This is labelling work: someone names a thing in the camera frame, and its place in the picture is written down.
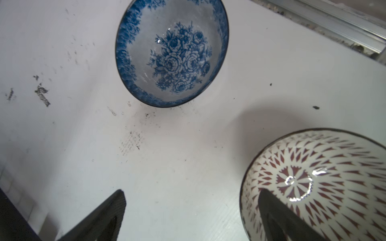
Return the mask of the black wire dish rack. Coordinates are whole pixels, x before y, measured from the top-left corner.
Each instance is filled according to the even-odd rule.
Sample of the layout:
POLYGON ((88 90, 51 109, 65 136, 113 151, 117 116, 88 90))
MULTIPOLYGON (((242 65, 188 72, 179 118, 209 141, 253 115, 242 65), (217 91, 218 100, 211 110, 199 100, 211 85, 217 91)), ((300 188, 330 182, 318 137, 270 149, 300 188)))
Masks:
POLYGON ((1 241, 40 241, 10 199, 1 190, 1 241))

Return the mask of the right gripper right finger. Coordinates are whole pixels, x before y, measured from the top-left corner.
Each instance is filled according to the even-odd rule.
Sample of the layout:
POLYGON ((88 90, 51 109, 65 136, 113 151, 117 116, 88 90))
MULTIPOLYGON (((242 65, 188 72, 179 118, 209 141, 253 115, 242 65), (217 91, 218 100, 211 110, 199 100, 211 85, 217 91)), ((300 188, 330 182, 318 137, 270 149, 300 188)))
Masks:
POLYGON ((323 241, 324 238, 309 227, 269 190, 263 189, 258 207, 265 235, 269 241, 323 241))

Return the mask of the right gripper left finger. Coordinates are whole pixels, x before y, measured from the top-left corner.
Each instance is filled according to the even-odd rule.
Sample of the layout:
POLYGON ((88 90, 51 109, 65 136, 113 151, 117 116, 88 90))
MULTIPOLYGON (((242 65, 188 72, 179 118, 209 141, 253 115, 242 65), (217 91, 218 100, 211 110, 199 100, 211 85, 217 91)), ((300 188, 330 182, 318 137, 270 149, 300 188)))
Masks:
POLYGON ((116 241, 122 225, 126 199, 122 190, 115 191, 61 241, 116 241))

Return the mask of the blue white floral bowl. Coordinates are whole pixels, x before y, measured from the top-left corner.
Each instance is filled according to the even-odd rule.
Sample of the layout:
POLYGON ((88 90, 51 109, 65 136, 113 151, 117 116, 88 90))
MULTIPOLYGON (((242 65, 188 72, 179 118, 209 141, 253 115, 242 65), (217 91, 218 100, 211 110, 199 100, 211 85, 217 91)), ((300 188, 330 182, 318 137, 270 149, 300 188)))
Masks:
POLYGON ((222 1, 133 1, 118 27, 116 65, 136 99, 175 107, 213 82, 228 44, 222 1))

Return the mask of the white lattice patterned bowl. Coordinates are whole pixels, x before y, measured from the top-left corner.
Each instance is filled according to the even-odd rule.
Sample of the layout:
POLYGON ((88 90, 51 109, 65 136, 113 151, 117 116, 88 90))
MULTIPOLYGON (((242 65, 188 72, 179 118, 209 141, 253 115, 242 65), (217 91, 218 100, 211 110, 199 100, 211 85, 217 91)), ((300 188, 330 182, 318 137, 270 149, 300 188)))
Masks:
POLYGON ((266 240, 258 208, 263 189, 328 241, 386 238, 386 148, 365 136, 306 129, 261 150, 246 170, 239 197, 251 241, 266 240))

